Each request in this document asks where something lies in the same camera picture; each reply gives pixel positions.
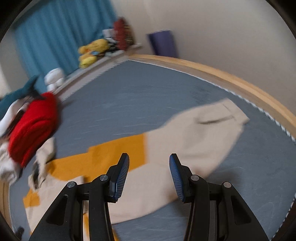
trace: red plush toy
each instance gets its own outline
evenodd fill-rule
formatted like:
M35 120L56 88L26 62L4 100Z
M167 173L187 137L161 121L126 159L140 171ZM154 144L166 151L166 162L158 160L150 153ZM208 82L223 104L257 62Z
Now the red plush toy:
M39 147L58 126L57 100L51 93L44 93L45 100L34 100L15 126L9 140L11 158L25 167Z

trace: curtain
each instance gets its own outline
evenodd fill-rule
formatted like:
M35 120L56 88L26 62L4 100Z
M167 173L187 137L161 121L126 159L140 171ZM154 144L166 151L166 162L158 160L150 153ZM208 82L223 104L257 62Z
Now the curtain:
M46 92L44 76L55 68L66 75L78 69L80 46L103 38L102 30L117 20L109 0L41 0L15 24L20 59L29 77Z

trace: white stuffed toy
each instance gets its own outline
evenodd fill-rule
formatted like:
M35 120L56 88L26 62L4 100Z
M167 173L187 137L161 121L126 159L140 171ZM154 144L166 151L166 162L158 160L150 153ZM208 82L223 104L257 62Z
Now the white stuffed toy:
M65 74L61 68L56 68L47 73L44 77L44 83L47 85L48 92L54 92L57 88L63 85Z

